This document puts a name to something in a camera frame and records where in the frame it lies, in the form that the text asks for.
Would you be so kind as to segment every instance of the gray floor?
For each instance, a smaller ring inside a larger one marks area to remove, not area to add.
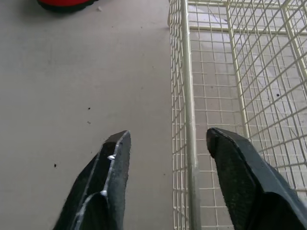
[[[125,229],[171,229],[167,12],[166,0],[100,0],[67,16],[0,2],[1,229],[51,229],[78,173],[125,129]]]

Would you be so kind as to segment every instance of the red object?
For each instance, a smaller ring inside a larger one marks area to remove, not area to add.
[[[88,2],[89,0],[39,0],[39,2],[50,6],[75,6]]]
[[[44,9],[59,13],[80,11],[95,1],[98,0],[37,0]]]

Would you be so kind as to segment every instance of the white wire basket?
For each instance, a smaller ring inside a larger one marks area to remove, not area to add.
[[[174,229],[233,229],[206,131],[248,138],[307,204],[307,0],[170,0]]]

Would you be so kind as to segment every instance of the black rubber base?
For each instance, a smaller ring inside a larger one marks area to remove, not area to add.
[[[98,0],[88,0],[82,4],[78,4],[75,6],[52,6],[45,4],[39,0],[37,0],[38,4],[41,5],[45,10],[56,12],[56,13],[73,13],[76,11],[83,10],[85,7],[92,5],[95,1]]]

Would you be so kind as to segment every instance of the wire grid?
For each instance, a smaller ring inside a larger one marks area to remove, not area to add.
[[[183,41],[181,1],[170,1],[170,52],[172,93],[173,146],[173,220],[174,229],[187,229],[188,219],[188,159],[185,123],[185,92],[183,77]]]
[[[206,147],[210,127],[249,138],[307,204],[307,0],[189,1],[188,15],[179,2],[170,9],[174,228],[189,227],[182,17],[190,27],[202,229],[233,229]]]

